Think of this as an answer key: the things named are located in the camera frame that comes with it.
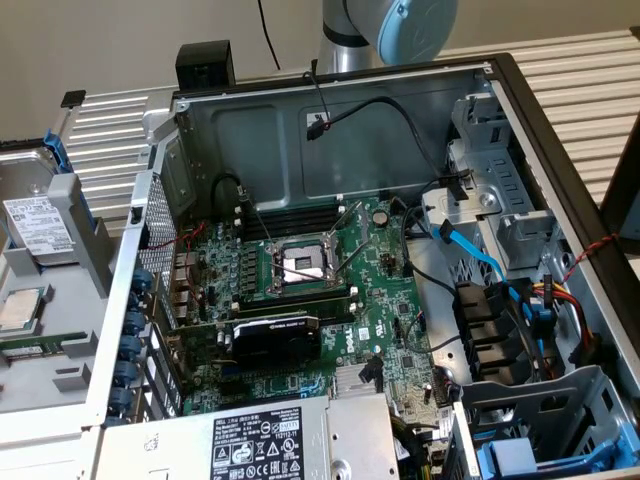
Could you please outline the hard disk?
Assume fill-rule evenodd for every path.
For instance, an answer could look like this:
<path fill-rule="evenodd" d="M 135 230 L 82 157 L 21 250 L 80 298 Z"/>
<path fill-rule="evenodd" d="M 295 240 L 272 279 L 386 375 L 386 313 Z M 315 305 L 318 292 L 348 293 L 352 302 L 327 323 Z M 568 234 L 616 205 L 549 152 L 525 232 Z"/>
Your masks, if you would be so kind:
<path fill-rule="evenodd" d="M 37 270 L 90 267 L 87 240 L 97 221 L 60 137 L 0 141 L 0 227 L 9 257 L 27 257 Z"/>

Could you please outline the blue plastic disk carrier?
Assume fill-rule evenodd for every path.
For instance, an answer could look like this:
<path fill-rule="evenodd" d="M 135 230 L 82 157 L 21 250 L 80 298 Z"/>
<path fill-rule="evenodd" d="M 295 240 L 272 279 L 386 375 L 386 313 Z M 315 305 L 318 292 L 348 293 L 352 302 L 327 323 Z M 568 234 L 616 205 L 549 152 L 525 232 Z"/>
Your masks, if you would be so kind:
<path fill-rule="evenodd" d="M 605 440 L 589 453 L 537 462 L 527 439 L 484 444 L 477 452 L 482 480 L 558 480 L 640 465 L 640 438 L 624 422 L 615 440 Z"/>

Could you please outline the CPU socket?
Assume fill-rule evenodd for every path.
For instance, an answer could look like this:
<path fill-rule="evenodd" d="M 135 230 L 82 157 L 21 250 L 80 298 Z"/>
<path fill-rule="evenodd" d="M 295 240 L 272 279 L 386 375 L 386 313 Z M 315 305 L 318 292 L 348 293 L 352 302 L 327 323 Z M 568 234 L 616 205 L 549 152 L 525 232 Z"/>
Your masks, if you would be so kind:
<path fill-rule="evenodd" d="M 264 246 L 269 295 L 332 290 L 346 282 L 336 233 L 294 236 Z"/>

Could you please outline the metal socket cover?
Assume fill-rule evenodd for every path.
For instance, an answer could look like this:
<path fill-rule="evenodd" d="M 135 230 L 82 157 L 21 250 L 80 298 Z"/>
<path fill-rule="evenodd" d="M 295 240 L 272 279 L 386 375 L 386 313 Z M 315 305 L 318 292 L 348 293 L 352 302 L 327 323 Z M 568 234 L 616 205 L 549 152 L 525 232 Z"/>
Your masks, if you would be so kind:
<path fill-rule="evenodd" d="M 361 245 L 366 245 L 369 242 L 369 220 L 366 209 L 361 200 L 352 203 L 339 215 L 338 220 L 333 224 L 330 230 L 325 233 L 325 237 L 327 239 L 332 238 L 341 226 L 349 223 L 352 216 L 357 218 L 360 225 Z"/>

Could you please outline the metal locking lever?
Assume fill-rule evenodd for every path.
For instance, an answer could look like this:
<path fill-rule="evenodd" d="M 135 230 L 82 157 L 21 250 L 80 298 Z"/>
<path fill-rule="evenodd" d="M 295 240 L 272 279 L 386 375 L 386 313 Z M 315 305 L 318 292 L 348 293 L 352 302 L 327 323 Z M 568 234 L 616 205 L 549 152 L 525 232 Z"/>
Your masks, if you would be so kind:
<path fill-rule="evenodd" d="M 267 227 L 266 227 L 266 225 L 265 225 L 265 223 L 264 223 L 264 221 L 263 221 L 263 219 L 261 217 L 259 209 L 253 203 L 253 201 L 252 201 L 252 199 L 251 199 L 251 197 L 250 197 L 250 195 L 248 193 L 248 190 L 243 185 L 240 185 L 238 187 L 238 193 L 239 193 L 240 201 L 243 202 L 243 203 L 247 203 L 249 205 L 249 207 L 251 208 L 253 214 L 255 215 L 258 223 L 260 224 L 263 233 L 265 234 L 265 236 L 268 239 L 269 243 L 272 244 L 273 243 L 272 236 L 271 236 L 269 230 L 267 229 Z"/>

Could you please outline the green motherboard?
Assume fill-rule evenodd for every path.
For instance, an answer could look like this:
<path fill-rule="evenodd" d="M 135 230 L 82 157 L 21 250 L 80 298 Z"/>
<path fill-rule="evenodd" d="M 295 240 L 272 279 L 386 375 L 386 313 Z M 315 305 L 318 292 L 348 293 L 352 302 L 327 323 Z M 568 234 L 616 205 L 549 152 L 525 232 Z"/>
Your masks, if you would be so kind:
<path fill-rule="evenodd" d="M 320 357 L 296 367 L 191 366 L 182 342 L 171 334 L 169 349 L 184 376 L 184 414 L 319 396 L 340 399 L 334 393 L 336 368 L 360 365 L 360 378 L 375 386 L 371 394 L 386 397 L 395 421 L 430 438 L 444 435 L 447 399 L 436 385 L 433 362 L 439 346 L 428 340 L 418 282 L 404 263 L 405 226 L 395 202 L 375 197 L 361 201 L 369 220 L 369 242 L 361 245 L 355 216 L 336 232 L 345 284 L 352 285 L 349 299 L 242 308 L 242 298 L 269 295 L 264 252 L 269 241 L 243 239 L 246 224 L 258 222 L 255 215 L 207 222 L 191 230 L 191 241 L 175 261 L 177 329 L 292 313 L 318 318 L 319 307 L 340 301 L 356 303 L 358 313 L 352 323 L 321 323 Z M 374 225 L 376 210 L 389 215 L 386 227 Z"/>

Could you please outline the black graphics card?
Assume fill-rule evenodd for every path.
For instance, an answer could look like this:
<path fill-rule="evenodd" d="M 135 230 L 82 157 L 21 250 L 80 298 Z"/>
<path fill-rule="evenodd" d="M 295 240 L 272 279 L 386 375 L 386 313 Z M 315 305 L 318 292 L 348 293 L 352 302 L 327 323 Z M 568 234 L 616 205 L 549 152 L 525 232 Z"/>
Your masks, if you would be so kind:
<path fill-rule="evenodd" d="M 320 319 L 302 313 L 182 327 L 172 335 L 191 366 L 296 367 L 317 360 L 322 351 Z"/>

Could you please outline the open black PC case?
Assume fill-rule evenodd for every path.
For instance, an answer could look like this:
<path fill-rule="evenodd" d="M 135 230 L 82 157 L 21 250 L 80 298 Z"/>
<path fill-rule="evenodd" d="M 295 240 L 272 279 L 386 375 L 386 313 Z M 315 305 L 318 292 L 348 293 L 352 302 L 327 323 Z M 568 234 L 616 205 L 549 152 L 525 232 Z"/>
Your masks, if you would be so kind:
<path fill-rule="evenodd" d="M 466 171 L 447 165 L 458 137 L 456 101 L 490 94 L 502 106 L 517 145 L 515 161 L 531 197 L 558 221 L 561 265 L 505 272 L 449 221 L 428 226 L 423 195 L 449 187 Z M 445 433 L 430 438 L 395 421 L 391 429 L 399 480 L 444 480 L 443 470 L 463 387 L 474 381 L 454 316 L 456 285 L 497 285 L 532 366 L 523 384 L 598 366 L 612 381 L 640 432 L 640 283 L 579 177 L 517 64 L 507 55 L 437 62 L 379 72 L 298 78 L 210 92 L 177 93 L 168 122 L 151 142 L 148 168 L 134 187 L 116 264 L 93 387 L 99 414 L 89 473 L 111 427 L 178 419 L 186 394 L 169 349 L 177 329 L 175 261 L 191 230 L 253 214 L 239 199 L 243 185 L 259 212 L 335 205 L 375 197 L 395 202 L 405 231 L 404 263 L 413 270 L 427 322 L 436 385 L 447 399 Z M 132 275 L 153 274 L 138 377 L 126 413 L 108 408 Z"/>

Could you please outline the silver finned heatsink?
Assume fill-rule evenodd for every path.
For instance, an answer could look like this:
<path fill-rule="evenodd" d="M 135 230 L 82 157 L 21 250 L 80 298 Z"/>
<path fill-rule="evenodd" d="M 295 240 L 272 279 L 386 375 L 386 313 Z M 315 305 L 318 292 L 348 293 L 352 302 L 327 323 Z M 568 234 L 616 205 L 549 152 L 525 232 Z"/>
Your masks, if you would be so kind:
<path fill-rule="evenodd" d="M 335 371 L 334 393 L 337 398 L 363 396 L 375 392 L 375 386 L 360 378 L 363 367 L 349 365 L 337 367 Z"/>

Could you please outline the black box behind case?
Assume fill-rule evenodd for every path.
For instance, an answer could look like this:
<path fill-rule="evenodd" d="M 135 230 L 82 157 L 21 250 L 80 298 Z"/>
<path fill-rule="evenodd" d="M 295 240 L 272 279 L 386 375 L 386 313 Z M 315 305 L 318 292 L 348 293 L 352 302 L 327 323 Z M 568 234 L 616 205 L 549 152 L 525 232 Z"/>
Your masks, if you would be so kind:
<path fill-rule="evenodd" d="M 181 90 L 228 88 L 236 85 L 229 40 L 183 44 L 175 60 Z"/>

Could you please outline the grey power supply unit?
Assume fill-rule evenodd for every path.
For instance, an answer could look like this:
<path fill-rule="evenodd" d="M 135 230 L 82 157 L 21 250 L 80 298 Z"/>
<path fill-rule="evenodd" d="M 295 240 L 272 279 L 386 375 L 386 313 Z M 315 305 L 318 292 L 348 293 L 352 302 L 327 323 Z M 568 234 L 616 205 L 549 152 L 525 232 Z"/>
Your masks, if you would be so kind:
<path fill-rule="evenodd" d="M 326 396 L 106 430 L 95 480 L 399 480 L 381 394 Z"/>

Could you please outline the grey parts rack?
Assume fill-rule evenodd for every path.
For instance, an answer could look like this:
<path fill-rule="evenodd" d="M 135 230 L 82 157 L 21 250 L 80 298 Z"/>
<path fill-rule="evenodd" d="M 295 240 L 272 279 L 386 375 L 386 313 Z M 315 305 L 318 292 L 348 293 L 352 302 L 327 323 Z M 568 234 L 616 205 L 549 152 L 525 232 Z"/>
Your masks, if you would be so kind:
<path fill-rule="evenodd" d="M 90 267 L 67 264 L 37 270 L 27 257 L 2 253 L 8 271 L 0 281 L 0 302 L 14 290 L 43 288 L 32 335 L 84 332 L 86 337 L 64 341 L 60 355 L 8 359 L 0 353 L 0 414 L 81 404 L 86 400 L 98 342 L 112 284 L 112 263 L 117 245 L 104 222 L 97 221 L 87 240 Z"/>

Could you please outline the silver CPU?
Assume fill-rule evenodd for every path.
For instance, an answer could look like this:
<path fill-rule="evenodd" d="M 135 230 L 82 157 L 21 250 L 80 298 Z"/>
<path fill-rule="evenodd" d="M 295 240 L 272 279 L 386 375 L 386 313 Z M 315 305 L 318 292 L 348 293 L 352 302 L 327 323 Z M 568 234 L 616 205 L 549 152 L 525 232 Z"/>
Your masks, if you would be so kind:
<path fill-rule="evenodd" d="M 19 338 L 34 333 L 43 293 L 43 288 L 14 290 L 0 302 L 0 338 Z"/>

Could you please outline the green RAM stick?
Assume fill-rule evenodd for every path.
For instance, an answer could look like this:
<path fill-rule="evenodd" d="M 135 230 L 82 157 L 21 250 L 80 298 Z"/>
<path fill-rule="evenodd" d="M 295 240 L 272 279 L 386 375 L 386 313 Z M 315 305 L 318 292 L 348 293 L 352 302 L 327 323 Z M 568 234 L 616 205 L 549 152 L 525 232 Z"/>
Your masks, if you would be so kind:
<path fill-rule="evenodd" d="M 84 339 L 84 332 L 0 340 L 0 353 L 8 359 L 41 358 L 63 353 L 64 341 Z"/>

